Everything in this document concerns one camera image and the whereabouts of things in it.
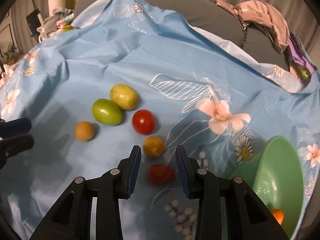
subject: cherry tomato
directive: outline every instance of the cherry tomato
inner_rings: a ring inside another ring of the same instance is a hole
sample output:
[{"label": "cherry tomato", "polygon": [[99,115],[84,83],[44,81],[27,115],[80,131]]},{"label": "cherry tomato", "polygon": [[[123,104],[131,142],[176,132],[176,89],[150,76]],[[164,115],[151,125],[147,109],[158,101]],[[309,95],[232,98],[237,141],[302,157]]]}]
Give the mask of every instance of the cherry tomato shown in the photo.
[{"label": "cherry tomato", "polygon": [[155,185],[168,184],[174,181],[174,178],[174,170],[165,164],[155,164],[147,172],[147,180]]},{"label": "cherry tomato", "polygon": [[148,110],[139,110],[132,117],[132,126],[137,133],[147,135],[155,128],[155,118]]}]

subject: green bowl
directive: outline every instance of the green bowl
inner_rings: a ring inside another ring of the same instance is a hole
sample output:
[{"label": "green bowl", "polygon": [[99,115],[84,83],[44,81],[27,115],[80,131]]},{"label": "green bowl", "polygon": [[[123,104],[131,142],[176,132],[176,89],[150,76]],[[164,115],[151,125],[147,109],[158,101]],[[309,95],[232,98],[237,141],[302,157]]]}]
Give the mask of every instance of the green bowl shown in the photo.
[{"label": "green bowl", "polygon": [[239,176],[255,191],[268,209],[284,213],[282,228],[291,238],[302,208],[303,176],[296,150],[290,142],[275,136],[264,151],[237,166],[230,178]]}]

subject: white roll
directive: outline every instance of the white roll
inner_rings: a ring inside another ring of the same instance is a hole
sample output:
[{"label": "white roll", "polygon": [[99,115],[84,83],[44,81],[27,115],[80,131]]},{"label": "white roll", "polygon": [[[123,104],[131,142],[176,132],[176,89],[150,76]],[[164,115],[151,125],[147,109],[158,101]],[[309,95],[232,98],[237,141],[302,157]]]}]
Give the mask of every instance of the white roll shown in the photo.
[{"label": "white roll", "polygon": [[49,16],[53,15],[53,10],[66,7],[66,0],[48,0]]}]

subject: blue fabric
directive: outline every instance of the blue fabric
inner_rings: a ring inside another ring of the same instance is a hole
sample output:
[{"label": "blue fabric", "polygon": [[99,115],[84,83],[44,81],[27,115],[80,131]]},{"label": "blue fabric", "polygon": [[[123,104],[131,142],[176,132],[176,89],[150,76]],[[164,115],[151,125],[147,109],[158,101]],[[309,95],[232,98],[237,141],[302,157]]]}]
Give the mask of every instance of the blue fabric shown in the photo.
[{"label": "blue fabric", "polygon": [[[33,124],[34,148],[10,158],[0,175],[1,212],[21,238],[30,237],[75,177],[99,177],[142,145],[146,136],[131,125],[135,110],[114,127],[91,114],[94,101],[108,98],[118,83],[137,90],[137,109],[153,112],[154,135],[167,147],[161,158],[142,156],[135,192],[120,201],[124,239],[193,238],[197,201],[185,198],[177,179],[168,187],[145,179],[156,163],[176,170],[177,145],[228,177],[239,161],[239,138],[250,139],[256,154],[275,135],[288,138],[300,155],[305,197],[299,226],[319,171],[318,159],[309,157],[319,147],[320,73],[301,92],[288,93],[191,29],[179,13],[143,0],[112,0],[95,19],[38,44],[0,92],[3,119],[25,116]],[[79,121],[96,123],[93,140],[75,140]]]}]

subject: purple cloth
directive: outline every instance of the purple cloth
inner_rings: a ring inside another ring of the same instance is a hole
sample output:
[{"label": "purple cloth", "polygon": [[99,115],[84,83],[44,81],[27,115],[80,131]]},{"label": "purple cloth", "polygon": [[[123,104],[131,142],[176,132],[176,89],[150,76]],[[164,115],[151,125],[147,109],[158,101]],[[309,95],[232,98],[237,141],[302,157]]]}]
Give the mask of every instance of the purple cloth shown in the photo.
[{"label": "purple cloth", "polygon": [[312,74],[315,71],[314,67],[310,64],[308,59],[303,55],[303,53],[295,43],[295,40],[292,37],[292,35],[290,35],[289,37],[289,48],[290,48],[290,60],[299,64],[301,67],[306,68],[307,70],[309,70],[310,74]]}]

